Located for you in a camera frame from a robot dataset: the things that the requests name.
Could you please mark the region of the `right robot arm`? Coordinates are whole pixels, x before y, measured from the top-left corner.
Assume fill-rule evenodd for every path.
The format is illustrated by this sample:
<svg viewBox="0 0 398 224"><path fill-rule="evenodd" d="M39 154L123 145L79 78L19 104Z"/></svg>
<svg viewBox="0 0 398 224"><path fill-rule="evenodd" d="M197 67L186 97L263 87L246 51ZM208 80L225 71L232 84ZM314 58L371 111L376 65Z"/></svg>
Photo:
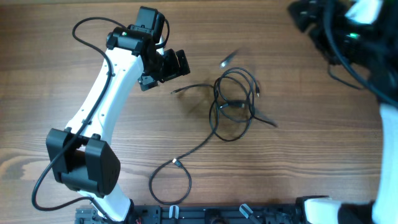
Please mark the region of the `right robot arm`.
<svg viewBox="0 0 398 224"><path fill-rule="evenodd" d="M328 67L343 67L355 82L329 76L373 97L382 128L376 198L298 198L305 223L397 223L397 1L299 0L287 10Z"/></svg>

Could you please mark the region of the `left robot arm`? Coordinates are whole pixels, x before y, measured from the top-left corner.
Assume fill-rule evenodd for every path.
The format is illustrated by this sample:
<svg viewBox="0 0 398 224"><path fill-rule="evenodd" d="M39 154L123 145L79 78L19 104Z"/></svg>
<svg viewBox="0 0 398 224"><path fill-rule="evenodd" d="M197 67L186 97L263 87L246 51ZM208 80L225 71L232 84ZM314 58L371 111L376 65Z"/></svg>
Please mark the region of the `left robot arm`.
<svg viewBox="0 0 398 224"><path fill-rule="evenodd" d="M146 91L189 73L184 51L165 50L170 26L158 10L141 7L134 24L118 24L106 39L100 73L86 100L46 146L55 180L80 193L105 223L132 223L134 203L118 185L121 164L111 149L114 127L135 84Z"/></svg>

